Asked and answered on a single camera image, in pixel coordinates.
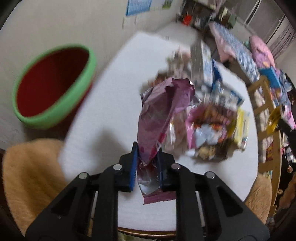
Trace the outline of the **yellow snack packet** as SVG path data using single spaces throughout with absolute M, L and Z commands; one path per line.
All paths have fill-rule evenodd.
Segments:
M 241 107 L 237 110 L 237 119 L 235 130 L 232 136 L 234 144 L 238 149 L 244 151 L 247 146 L 248 134 L 249 134 L 249 116 L 250 112 L 245 111 Z

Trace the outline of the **light blue snack bag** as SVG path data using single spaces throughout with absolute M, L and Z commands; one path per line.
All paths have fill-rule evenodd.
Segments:
M 215 105 L 237 111 L 243 104 L 244 98 L 234 90 L 223 84 L 222 80 L 216 80 L 212 85 L 210 101 Z

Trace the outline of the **purple pink snack bag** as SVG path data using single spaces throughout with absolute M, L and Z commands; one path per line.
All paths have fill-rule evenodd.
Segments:
M 175 198 L 173 192 L 165 194 L 161 190 L 157 162 L 153 158 L 157 156 L 166 139 L 172 117 L 190 105 L 194 94 L 194 85 L 190 80 L 174 96 L 141 94 L 142 110 L 138 118 L 137 130 L 137 181 L 144 204 Z

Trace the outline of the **pink receipt box wrapper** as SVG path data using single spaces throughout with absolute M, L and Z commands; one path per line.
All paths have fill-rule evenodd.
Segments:
M 170 70 L 187 68 L 191 64 L 191 53 L 188 50 L 178 48 L 166 58 L 166 62 Z

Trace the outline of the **white blue milk carton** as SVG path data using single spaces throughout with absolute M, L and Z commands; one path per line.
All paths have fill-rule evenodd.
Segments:
M 195 84 L 213 83 L 213 70 L 211 50 L 209 46 L 198 39 L 190 48 L 191 50 L 191 80 Z

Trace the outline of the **blue foil snack bag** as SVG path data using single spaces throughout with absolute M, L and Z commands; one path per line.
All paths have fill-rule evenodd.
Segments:
M 214 88 L 216 82 L 222 83 L 223 80 L 222 80 L 222 76 L 219 72 L 217 62 L 214 59 L 212 59 L 211 63 L 212 63 L 212 76 L 213 76 L 212 77 L 212 79 L 213 79 L 212 80 L 212 88 Z

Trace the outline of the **newspaper ball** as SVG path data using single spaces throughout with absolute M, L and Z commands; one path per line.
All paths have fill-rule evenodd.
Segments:
M 166 73 L 159 73 L 154 80 L 148 82 L 148 88 L 145 94 L 174 96 L 183 86 L 186 86 L 188 80 L 188 78 L 179 78 L 168 76 Z

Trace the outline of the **green rimmed red trash bin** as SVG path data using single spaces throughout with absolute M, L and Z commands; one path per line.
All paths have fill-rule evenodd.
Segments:
M 40 54 L 15 81 L 12 104 L 16 117 L 38 130 L 69 124 L 92 88 L 96 66 L 93 50 L 81 44 Z

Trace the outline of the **beige fuzzy cushion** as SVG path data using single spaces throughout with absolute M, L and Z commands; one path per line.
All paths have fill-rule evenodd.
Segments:
M 58 139 L 40 138 L 4 154 L 4 194 L 22 234 L 67 185 L 58 162 L 63 145 Z

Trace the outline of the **pink cartoon snack wrapper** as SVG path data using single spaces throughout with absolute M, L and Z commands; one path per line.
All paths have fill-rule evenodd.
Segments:
M 185 120 L 186 155 L 204 161 L 227 159 L 236 127 L 237 111 L 204 103 L 191 108 Z

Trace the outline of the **blue book on bed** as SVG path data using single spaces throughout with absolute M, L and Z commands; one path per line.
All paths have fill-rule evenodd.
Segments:
M 268 79 L 270 87 L 280 88 L 280 81 L 279 78 L 276 76 L 276 72 L 274 71 L 273 67 L 261 68 L 259 69 L 259 73 L 260 75 L 263 75 Z

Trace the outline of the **pink folded quilt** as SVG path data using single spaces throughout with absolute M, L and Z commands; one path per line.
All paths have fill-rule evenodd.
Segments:
M 258 68 L 275 68 L 275 62 L 270 49 L 257 35 L 249 37 L 250 49 L 253 60 Z

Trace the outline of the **bed with plaid blanket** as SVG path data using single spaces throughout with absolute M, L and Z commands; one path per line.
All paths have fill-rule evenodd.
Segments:
M 211 34 L 214 36 L 221 62 L 235 59 L 244 74 L 251 82 L 259 80 L 260 74 L 257 64 L 250 51 L 223 25 L 211 21 L 209 23 Z

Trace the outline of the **red plastic bucket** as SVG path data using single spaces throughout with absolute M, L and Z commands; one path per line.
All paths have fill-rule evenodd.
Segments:
M 183 16 L 183 24 L 186 26 L 189 26 L 191 24 L 192 21 L 192 16 L 191 15 L 185 15 Z

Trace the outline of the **dark metal shelf rack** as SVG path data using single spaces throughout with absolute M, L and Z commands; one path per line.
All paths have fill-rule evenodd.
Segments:
M 192 28 L 203 30 L 211 20 L 216 10 L 216 1 L 183 1 L 176 21 L 183 22 L 183 16 L 191 15 Z

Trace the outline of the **wooden chair frame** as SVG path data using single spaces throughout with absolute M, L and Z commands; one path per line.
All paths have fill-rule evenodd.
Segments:
M 254 107 L 253 113 L 255 116 L 257 116 L 263 111 L 268 110 L 269 114 L 271 114 L 275 110 L 275 107 L 271 99 L 270 88 L 269 88 L 269 84 L 266 76 L 261 76 L 258 81 L 254 82 L 252 85 L 248 87 L 249 96 L 253 97 L 254 93 L 259 89 L 262 90 L 262 94 L 264 97 L 264 104 L 257 108 Z M 257 139 L 260 142 L 262 140 L 267 139 L 268 137 L 273 138 L 273 159 L 271 161 L 266 161 L 265 163 L 260 163 L 258 166 L 258 171 L 261 174 L 264 174 L 268 171 L 273 172 L 271 177 L 271 186 L 272 186 L 271 206 L 268 214 L 269 217 L 272 217 L 275 214 L 276 208 L 277 208 L 275 201 L 277 198 L 278 188 L 280 184 L 282 144 L 281 144 L 280 132 L 273 127 L 271 120 L 267 120 L 266 129 L 264 131 L 257 132 Z

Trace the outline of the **blue pinyin wall poster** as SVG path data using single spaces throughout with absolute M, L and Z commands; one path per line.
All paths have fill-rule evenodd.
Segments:
M 128 0 L 126 16 L 137 15 L 149 11 L 152 0 Z

